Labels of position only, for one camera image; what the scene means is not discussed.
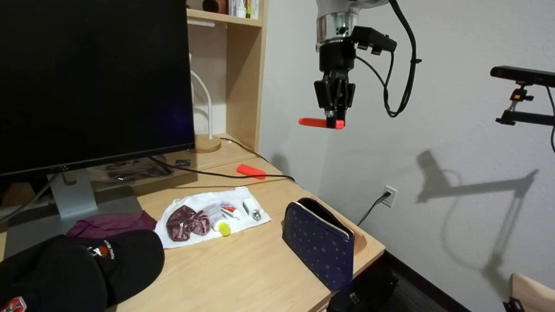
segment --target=black hat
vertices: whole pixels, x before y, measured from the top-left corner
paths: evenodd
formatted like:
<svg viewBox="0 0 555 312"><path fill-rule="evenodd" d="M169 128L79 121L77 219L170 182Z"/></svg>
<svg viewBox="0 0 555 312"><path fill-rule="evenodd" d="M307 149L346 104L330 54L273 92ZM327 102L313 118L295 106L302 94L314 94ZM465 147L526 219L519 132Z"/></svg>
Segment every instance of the black hat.
<svg viewBox="0 0 555 312"><path fill-rule="evenodd" d="M151 231L106 239L56 236L0 264L0 310L105 312L144 288L164 269L164 246Z"/></svg>

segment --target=monitor base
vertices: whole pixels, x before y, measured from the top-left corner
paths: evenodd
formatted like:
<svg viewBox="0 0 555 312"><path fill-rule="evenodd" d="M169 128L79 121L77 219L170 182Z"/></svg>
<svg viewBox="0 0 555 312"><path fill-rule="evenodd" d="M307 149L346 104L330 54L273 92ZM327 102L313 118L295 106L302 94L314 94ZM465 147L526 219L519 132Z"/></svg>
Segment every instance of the monitor base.
<svg viewBox="0 0 555 312"><path fill-rule="evenodd" d="M28 210L9 222L4 258L25 251L54 236L66 234L77 220L92 215L117 215L141 212L141 205L131 187L118 187L96 194L98 210L77 219L61 220L58 206Z"/></svg>

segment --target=monitor stand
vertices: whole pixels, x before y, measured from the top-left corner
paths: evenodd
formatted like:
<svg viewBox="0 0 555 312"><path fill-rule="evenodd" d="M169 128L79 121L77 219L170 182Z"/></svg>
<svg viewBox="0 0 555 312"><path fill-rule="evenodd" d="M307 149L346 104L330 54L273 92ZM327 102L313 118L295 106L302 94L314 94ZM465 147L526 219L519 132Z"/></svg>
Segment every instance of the monitor stand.
<svg viewBox="0 0 555 312"><path fill-rule="evenodd" d="M6 258L68 232L77 220L92 215L141 212L141 205L129 186L94 194L87 170L59 173L51 189L56 199L54 206L28 210L11 220Z"/></svg>

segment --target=red object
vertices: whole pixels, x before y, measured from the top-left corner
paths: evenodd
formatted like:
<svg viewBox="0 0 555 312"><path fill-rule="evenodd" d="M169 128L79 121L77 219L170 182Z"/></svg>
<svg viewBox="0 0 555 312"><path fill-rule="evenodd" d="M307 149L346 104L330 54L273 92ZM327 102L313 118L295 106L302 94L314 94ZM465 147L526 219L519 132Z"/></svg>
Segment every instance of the red object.
<svg viewBox="0 0 555 312"><path fill-rule="evenodd" d="M28 310L28 303L23 300L23 297L13 298L13 300L2 309L2 312L27 312L27 310Z"/></svg>
<svg viewBox="0 0 555 312"><path fill-rule="evenodd" d="M238 173L252 177L252 179L257 179L257 180L264 180L266 179L266 172L264 170L259 170L259 168L250 167L250 165L240 165L238 167Z"/></svg>
<svg viewBox="0 0 555 312"><path fill-rule="evenodd" d="M327 127L327 120L320 120L320 118L301 118L299 125L314 127L314 128L328 128ZM344 130L346 128L346 120L337 120L334 128L335 130Z"/></svg>

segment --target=purple cloth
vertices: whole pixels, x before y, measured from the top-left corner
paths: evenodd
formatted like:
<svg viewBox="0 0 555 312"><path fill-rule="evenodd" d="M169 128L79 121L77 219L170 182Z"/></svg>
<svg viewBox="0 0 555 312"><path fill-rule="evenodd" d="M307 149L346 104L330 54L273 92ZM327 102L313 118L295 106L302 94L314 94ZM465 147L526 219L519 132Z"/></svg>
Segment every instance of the purple cloth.
<svg viewBox="0 0 555 312"><path fill-rule="evenodd" d="M79 220L66 236L105 239L131 231L155 231L157 220L146 212L96 215Z"/></svg>

